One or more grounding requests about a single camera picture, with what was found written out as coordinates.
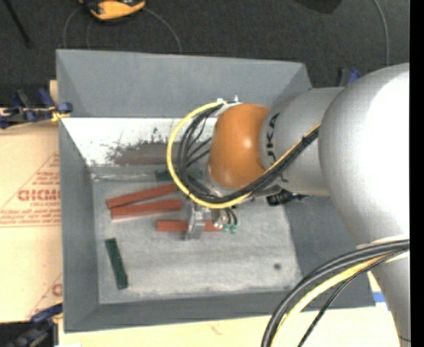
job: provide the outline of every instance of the orange block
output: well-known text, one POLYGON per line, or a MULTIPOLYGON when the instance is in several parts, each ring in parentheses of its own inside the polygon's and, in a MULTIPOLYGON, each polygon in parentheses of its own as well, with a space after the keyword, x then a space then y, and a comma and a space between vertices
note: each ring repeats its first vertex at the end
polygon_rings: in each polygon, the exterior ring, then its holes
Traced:
POLYGON ((183 200, 161 200, 158 202, 124 205, 111 209, 112 218, 129 218, 152 213, 172 212, 183 208, 183 200))
POLYGON ((130 194, 120 195, 118 197, 110 198, 105 201, 108 208, 119 207, 122 205, 129 205, 131 203, 141 202, 151 198, 161 197, 170 193, 177 192, 175 184, 161 185, 146 190, 139 190, 130 194))
MULTIPOLYGON (((188 223, 185 220, 157 220, 155 228, 158 231, 187 231, 188 223)), ((205 221, 204 231, 221 231, 213 226, 212 221, 205 221)))

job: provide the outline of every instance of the black carpet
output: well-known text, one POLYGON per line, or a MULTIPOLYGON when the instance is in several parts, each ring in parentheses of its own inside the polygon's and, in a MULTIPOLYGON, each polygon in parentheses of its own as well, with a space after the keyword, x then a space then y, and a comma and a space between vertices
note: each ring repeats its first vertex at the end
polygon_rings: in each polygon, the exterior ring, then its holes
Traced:
MULTIPOLYGON (((335 86, 341 68, 367 74, 410 60, 410 0, 147 0, 149 12, 118 25, 92 20, 76 0, 10 2, 33 47, 0 0, 0 105, 55 77, 56 48, 177 53, 159 17, 183 54, 299 61, 315 87, 335 86)), ((26 328, 0 325, 0 346, 26 328)))

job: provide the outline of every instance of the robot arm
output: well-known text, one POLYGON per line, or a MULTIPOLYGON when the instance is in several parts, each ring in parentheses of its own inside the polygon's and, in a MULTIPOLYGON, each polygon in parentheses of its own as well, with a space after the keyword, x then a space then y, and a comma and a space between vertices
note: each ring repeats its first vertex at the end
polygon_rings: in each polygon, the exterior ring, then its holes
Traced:
MULTIPOLYGON (((191 112, 170 136, 170 172, 186 195, 211 209, 230 210, 255 192, 277 187, 330 196, 357 245, 409 238, 409 89, 409 64, 402 64, 345 88, 312 89, 282 99, 272 109, 238 104, 224 110, 215 124, 207 164, 213 189, 196 181, 183 184, 171 160, 174 135, 187 118, 199 115, 203 120, 221 110, 220 102, 211 103, 191 112), (296 158, 275 173, 294 147, 296 158), (222 188, 221 194, 213 194, 215 187, 222 188)), ((195 118, 192 124, 200 121, 195 118)), ((178 159, 176 166, 186 179, 181 164, 188 160, 191 130, 180 147, 184 161, 178 159)), ((391 307, 402 346, 410 346, 409 257, 383 264, 373 273, 391 307)))
MULTIPOLYGON (((278 103, 261 131, 267 168, 309 127, 319 138, 278 184, 329 195, 353 240, 364 244, 410 235, 410 67, 385 68, 346 88, 313 89, 278 103)), ((392 310, 402 346, 410 346, 410 259, 373 271, 392 310)))

